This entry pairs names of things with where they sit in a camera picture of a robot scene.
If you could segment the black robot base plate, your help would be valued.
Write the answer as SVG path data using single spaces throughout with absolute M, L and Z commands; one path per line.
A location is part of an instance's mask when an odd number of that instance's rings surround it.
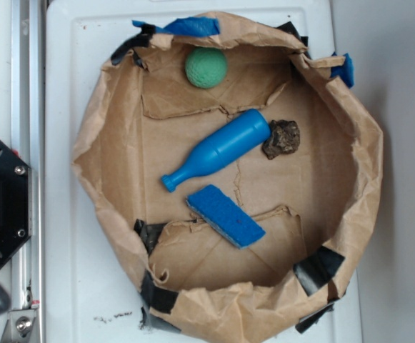
M 0 140 L 0 270 L 30 237 L 29 171 Z

